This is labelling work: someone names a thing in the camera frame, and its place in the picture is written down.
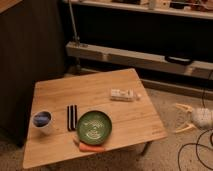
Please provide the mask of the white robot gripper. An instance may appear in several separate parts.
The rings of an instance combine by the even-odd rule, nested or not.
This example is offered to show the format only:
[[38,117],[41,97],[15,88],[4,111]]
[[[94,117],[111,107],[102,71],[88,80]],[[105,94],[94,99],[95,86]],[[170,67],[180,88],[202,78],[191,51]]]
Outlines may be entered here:
[[174,133],[182,133],[185,131],[189,131],[191,129],[195,129],[198,127],[199,129],[210,129],[213,128],[213,111],[208,108],[193,108],[186,104],[175,103],[175,107],[181,109],[184,112],[191,113],[192,123],[186,123],[178,127]]

